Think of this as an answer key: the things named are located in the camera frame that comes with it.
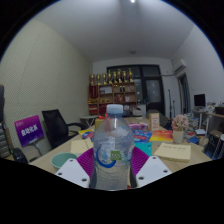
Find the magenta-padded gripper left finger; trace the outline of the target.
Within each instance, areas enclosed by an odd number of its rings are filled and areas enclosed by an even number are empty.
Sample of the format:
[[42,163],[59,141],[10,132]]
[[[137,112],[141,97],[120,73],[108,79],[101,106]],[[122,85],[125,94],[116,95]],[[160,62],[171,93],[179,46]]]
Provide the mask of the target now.
[[55,175],[78,186],[88,188],[93,172],[94,153],[93,149],[90,148],[77,159],[69,158]]

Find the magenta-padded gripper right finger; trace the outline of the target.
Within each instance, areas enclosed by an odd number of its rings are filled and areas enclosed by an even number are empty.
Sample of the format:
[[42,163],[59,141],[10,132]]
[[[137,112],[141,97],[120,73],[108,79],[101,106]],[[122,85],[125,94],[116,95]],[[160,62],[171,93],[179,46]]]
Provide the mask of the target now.
[[169,168],[157,156],[148,156],[137,147],[133,149],[130,168],[132,188],[144,187],[170,174]]

